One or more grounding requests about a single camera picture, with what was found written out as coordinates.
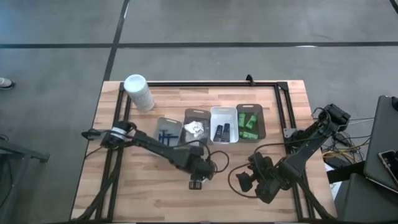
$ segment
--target wooden tabletop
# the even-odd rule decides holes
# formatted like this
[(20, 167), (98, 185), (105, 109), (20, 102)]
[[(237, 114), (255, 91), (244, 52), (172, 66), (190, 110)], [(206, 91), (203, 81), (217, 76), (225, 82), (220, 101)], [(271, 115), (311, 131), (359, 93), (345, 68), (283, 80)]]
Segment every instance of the wooden tabletop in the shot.
[[(307, 128), (313, 120), (304, 82), (296, 80), (288, 81), (288, 83), (297, 127)], [(104, 82), (94, 128), (111, 128), (118, 88), (119, 82)], [(256, 146), (283, 141), (273, 88), (223, 86), (151, 87), (150, 89), (155, 99), (155, 108), (143, 113), (136, 110), (132, 104), (130, 110), (131, 121), (137, 124), (138, 129), (150, 136), (155, 131), (157, 118), (166, 117), (183, 121), (184, 111), (187, 108), (209, 111), (213, 106), (235, 107), (241, 103), (258, 103), (263, 107), (267, 137), (259, 143), (229, 145), (210, 143), (211, 151), (227, 152), (230, 163), (225, 172), (216, 174), (211, 181), (204, 183), (202, 190), (189, 190), (190, 176), (177, 170), (165, 159), (153, 156), (142, 148), (125, 149), (114, 222), (287, 222), (297, 220), (291, 190), (281, 190), (271, 204), (266, 204), (259, 199), (243, 198), (235, 194), (227, 183), (228, 172), (246, 163)], [(287, 115), (285, 101), (283, 104)], [(99, 141), (91, 142), (87, 153), (96, 149), (99, 144)], [(283, 146), (264, 147), (261, 152), (263, 155), (270, 156), (274, 163), (285, 156)], [(81, 215), (98, 193), (105, 157), (106, 151), (102, 150), (92, 154), (85, 161), (72, 218)], [(222, 154), (215, 154), (211, 158), (218, 167), (225, 165), (226, 160)], [(317, 199), (332, 215), (336, 215), (320, 151), (308, 160), (307, 175), (310, 188)], [(239, 189), (238, 181), (234, 174), (232, 176), (232, 185)], [(254, 195), (254, 190), (252, 189), (247, 194)], [(306, 214), (303, 194), (300, 194), (300, 198), (304, 214)], [(108, 200), (109, 193), (105, 199), (105, 211), (108, 209)]]

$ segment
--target blue object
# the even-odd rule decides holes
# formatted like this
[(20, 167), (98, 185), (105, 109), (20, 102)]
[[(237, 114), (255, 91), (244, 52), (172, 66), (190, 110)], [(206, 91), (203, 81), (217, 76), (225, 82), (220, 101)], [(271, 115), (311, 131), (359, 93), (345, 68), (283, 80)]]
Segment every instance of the blue object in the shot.
[(170, 139), (178, 138), (178, 136), (174, 136), (173, 134), (166, 134), (167, 130), (162, 130), (162, 134), (159, 133), (158, 141), (164, 144), (164, 140), (167, 139), (167, 146), (170, 146)]

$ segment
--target laptop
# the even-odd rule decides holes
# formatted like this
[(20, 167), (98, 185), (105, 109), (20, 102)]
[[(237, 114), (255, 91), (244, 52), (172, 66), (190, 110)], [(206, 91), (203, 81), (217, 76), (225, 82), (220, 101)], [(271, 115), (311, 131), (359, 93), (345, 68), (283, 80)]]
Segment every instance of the laptop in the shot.
[(380, 152), (390, 150), (398, 151), (398, 111), (391, 97), (380, 96), (363, 173), (367, 179), (398, 193), (398, 185), (379, 158)]

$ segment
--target white plastic bin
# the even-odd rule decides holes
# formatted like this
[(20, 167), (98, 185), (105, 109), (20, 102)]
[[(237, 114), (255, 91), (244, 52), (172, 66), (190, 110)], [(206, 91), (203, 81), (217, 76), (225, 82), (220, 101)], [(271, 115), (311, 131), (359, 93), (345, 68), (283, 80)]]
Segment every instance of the white plastic bin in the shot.
[(229, 142), (214, 142), (218, 144), (231, 144), (236, 143), (239, 140), (238, 130), (238, 112), (235, 107), (229, 106), (214, 106), (210, 110), (210, 139), (214, 140), (216, 134), (217, 125), (229, 124)]

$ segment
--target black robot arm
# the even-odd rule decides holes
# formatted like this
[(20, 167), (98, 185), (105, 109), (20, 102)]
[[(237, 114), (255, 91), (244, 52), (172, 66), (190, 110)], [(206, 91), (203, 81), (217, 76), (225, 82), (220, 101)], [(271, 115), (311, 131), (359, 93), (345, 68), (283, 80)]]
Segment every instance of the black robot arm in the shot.
[[(135, 131), (133, 136), (127, 135), (131, 131)], [(215, 173), (214, 162), (209, 156), (203, 159), (203, 147), (192, 146), (188, 143), (182, 146), (168, 147), (149, 137), (145, 132), (137, 129), (134, 123), (119, 121), (115, 123), (111, 131), (108, 131), (102, 140), (101, 146), (108, 149), (115, 147), (142, 147), (154, 154), (167, 159), (177, 169), (191, 174), (189, 189), (200, 190), (201, 181), (204, 179), (211, 180)]]
[[(252, 183), (257, 181), (256, 196), (265, 203), (271, 203), (280, 189), (288, 190), (296, 183), (299, 183), (304, 192), (311, 194), (308, 186), (303, 185), (303, 182), (300, 181), (306, 162), (330, 136), (344, 131), (351, 117), (334, 104), (319, 109), (322, 112), (316, 122), (306, 130), (296, 130), (285, 140), (286, 147), (295, 153), (283, 157), (273, 165), (272, 159), (263, 157), (258, 150), (261, 147), (276, 144), (266, 144), (255, 150), (255, 153), (248, 158), (248, 168), (253, 171), (253, 174), (249, 175), (243, 172), (236, 175), (243, 192), (249, 191), (252, 188)], [(313, 204), (319, 205), (318, 208), (315, 206), (319, 213), (321, 213), (320, 211), (326, 212), (322, 210), (318, 201), (313, 201)]]

